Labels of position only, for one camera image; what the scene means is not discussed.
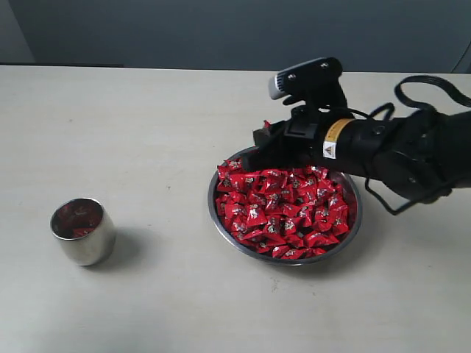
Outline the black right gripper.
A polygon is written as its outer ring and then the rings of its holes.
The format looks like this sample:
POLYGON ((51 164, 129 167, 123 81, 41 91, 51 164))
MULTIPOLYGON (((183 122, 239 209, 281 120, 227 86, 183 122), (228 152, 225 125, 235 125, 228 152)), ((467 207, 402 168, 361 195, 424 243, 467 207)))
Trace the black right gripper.
POLYGON ((377 173, 375 163, 399 127, 397 118, 357 119, 348 108, 322 113, 299 106, 291 110, 286 128, 274 123, 270 135, 262 128, 254 130, 255 148, 241 154, 241 163, 245 171, 315 165, 343 173, 377 173))

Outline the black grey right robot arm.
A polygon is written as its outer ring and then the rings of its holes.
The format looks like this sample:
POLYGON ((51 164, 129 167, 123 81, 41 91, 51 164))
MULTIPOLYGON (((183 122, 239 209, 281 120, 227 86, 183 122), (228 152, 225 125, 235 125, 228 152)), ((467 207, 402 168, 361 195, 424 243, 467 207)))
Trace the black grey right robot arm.
POLYGON ((309 112, 254 131, 246 171, 308 165, 382 182, 422 203, 470 186, 470 113, 418 110, 406 118, 356 119, 346 109, 309 112))

